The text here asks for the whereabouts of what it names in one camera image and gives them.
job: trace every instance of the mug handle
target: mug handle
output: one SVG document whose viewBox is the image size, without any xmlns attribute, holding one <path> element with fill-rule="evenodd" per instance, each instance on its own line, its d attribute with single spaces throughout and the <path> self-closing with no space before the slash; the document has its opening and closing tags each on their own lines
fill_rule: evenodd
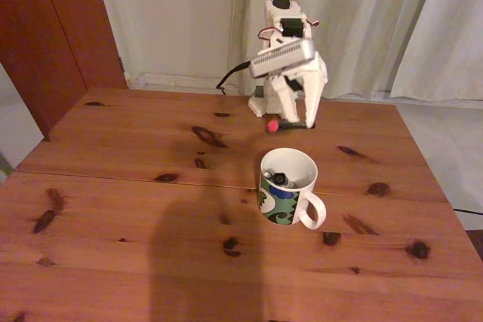
<svg viewBox="0 0 483 322">
<path fill-rule="evenodd" d="M 300 211 L 299 218 L 300 221 L 309 229 L 317 229 L 325 221 L 327 216 L 327 211 L 325 209 L 324 202 L 312 192 L 306 192 L 304 197 L 311 203 L 315 211 L 317 212 L 317 221 L 312 220 L 312 218 L 307 213 L 307 210 Z"/>
</svg>

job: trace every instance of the white wall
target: white wall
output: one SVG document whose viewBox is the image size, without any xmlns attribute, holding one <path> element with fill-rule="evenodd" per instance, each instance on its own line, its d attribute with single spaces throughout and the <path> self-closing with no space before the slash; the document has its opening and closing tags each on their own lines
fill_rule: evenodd
<svg viewBox="0 0 483 322">
<path fill-rule="evenodd" d="M 16 167 L 43 136 L 0 64 L 0 164 Z M 0 171 L 0 182 L 5 178 Z"/>
<path fill-rule="evenodd" d="M 232 0 L 104 0 L 131 76 L 226 73 Z"/>
</svg>

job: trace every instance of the wooden door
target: wooden door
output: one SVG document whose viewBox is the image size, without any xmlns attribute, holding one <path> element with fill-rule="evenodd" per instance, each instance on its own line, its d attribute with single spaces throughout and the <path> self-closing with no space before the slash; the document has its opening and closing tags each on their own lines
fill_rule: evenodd
<svg viewBox="0 0 483 322">
<path fill-rule="evenodd" d="M 103 0 L 0 0 L 0 63 L 42 133 L 91 87 L 126 88 Z"/>
</svg>

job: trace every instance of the wooden table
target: wooden table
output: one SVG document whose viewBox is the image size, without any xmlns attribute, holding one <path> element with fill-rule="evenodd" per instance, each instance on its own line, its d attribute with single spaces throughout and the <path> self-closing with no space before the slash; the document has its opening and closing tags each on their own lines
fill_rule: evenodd
<svg viewBox="0 0 483 322">
<path fill-rule="evenodd" d="M 247 101 L 85 95 L 0 188 L 0 320 L 483 320 L 483 263 L 394 106 L 272 136 Z M 318 165 L 315 232 L 257 209 L 283 146 Z"/>
</svg>

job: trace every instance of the white curtain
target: white curtain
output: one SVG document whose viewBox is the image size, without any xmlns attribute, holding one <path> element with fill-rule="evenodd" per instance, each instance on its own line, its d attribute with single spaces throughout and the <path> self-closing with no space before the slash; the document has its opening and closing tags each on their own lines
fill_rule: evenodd
<svg viewBox="0 0 483 322">
<path fill-rule="evenodd" d="M 294 0 L 311 20 L 319 20 L 314 41 L 328 65 L 329 83 L 324 97 L 343 94 L 370 96 L 387 83 L 382 76 L 387 66 L 388 51 L 405 0 Z M 265 26 L 265 0 L 243 0 L 236 5 L 245 22 L 235 32 L 234 46 L 239 46 L 240 58 L 250 59 L 261 48 L 257 33 Z M 252 91 L 249 76 L 243 82 L 244 93 Z"/>
<path fill-rule="evenodd" d="M 391 97 L 483 99 L 483 0 L 426 0 Z"/>
</svg>

